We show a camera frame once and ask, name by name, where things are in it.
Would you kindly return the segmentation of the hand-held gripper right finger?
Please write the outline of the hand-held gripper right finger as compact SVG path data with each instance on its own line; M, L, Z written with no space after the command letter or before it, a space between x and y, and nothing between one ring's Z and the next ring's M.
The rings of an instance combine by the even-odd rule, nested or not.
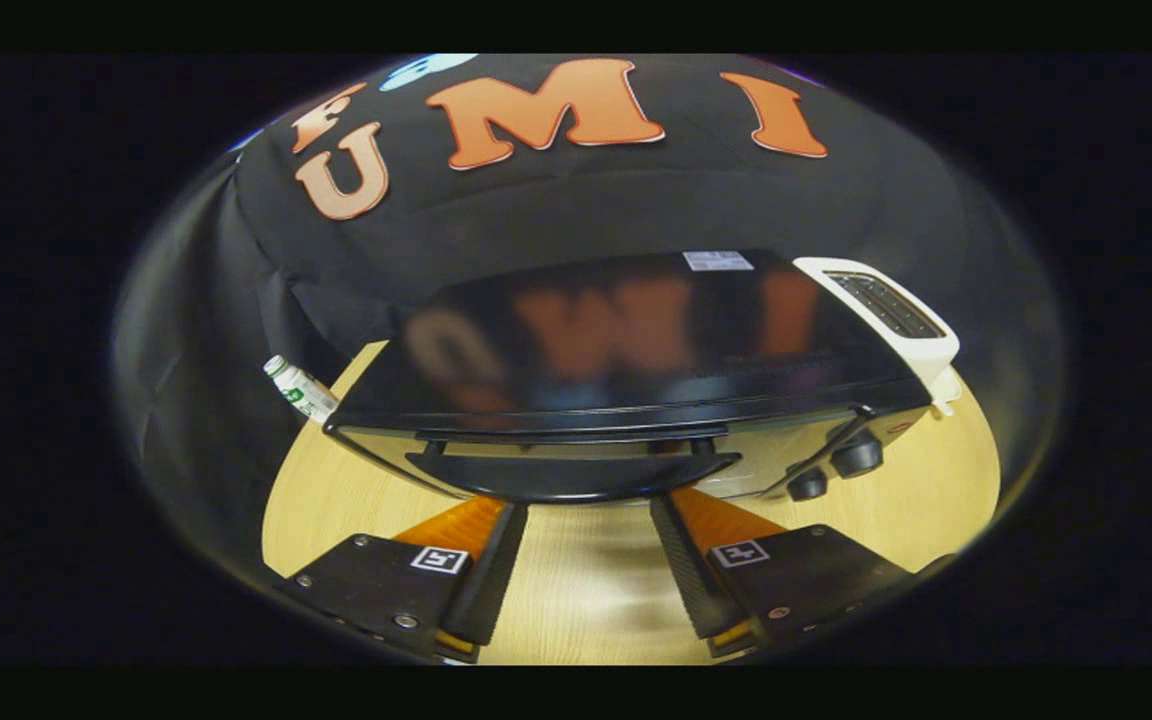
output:
M783 659L850 632L922 579L922 566L838 520L675 488L650 518L692 632L714 659Z

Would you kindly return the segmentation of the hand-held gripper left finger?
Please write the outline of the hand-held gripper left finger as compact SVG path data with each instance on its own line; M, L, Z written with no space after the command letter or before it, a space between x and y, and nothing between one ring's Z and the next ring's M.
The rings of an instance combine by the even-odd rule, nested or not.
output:
M529 509L476 497L392 538L355 533L282 582L306 611L422 662L492 643Z

